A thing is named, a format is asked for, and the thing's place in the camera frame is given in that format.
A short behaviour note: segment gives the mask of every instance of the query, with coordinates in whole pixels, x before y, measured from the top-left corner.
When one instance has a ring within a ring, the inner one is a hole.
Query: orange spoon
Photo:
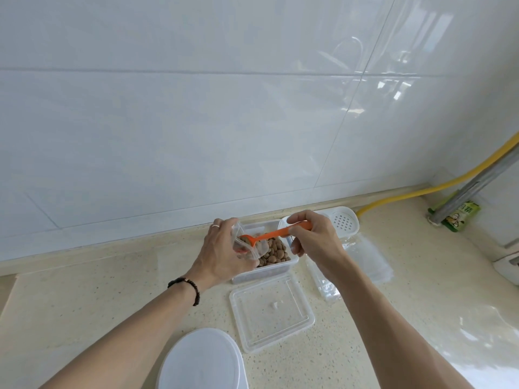
[[[289,229],[292,227],[302,227],[303,229],[306,229],[307,231],[311,231],[312,223],[310,221],[301,221],[301,222],[296,222],[295,224],[292,224],[286,228],[281,228],[274,232],[265,233],[260,236],[252,237],[250,235],[241,235],[240,237],[246,237],[247,240],[250,242],[251,246],[254,246],[254,244],[256,244],[256,242],[258,242],[260,240],[267,240],[267,239],[270,239],[271,237],[277,237],[277,236],[287,237],[290,235]]]

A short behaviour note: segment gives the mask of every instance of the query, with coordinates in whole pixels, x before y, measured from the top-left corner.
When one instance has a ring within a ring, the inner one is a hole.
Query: clear rectangular lid
[[[229,298],[246,353],[258,352],[315,322],[308,300],[291,273],[237,288]]]

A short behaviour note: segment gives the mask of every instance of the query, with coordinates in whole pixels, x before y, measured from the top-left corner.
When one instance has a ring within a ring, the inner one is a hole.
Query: black beaded bracelet
[[[198,306],[198,303],[200,303],[200,292],[198,292],[198,287],[196,286],[196,284],[185,278],[185,277],[179,277],[178,279],[176,280],[173,280],[173,281],[169,281],[168,283],[168,288],[171,287],[173,284],[178,284],[178,283],[181,283],[181,282],[185,282],[185,283],[188,283],[188,284],[191,284],[191,286],[195,289],[196,291],[196,298],[195,298],[195,304],[193,304],[193,306]]]

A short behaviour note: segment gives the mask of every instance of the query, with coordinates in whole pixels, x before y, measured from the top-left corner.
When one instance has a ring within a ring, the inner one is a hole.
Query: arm
[[[342,295],[366,346],[382,389],[470,389],[472,386],[391,306],[348,257],[330,220],[306,210],[289,223],[311,221],[311,231],[293,227],[292,252],[306,252]]]
[[[184,275],[200,293],[258,265],[257,260],[238,259],[232,250],[230,231],[237,220],[214,221],[219,227],[209,228],[200,254]],[[78,355],[42,389],[140,388],[195,296],[188,283],[172,285]]]

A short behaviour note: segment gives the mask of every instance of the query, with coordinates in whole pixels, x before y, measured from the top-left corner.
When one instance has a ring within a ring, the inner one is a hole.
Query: green packet
[[[434,213],[436,209],[443,206],[457,192],[458,191],[454,191],[452,194],[433,205],[431,208],[429,208],[429,213]],[[459,208],[454,210],[450,215],[445,217],[445,219],[442,221],[442,224],[444,224],[452,232],[462,231],[467,226],[467,222],[470,220],[470,218],[474,217],[480,210],[481,207],[476,202],[467,201],[459,206]]]

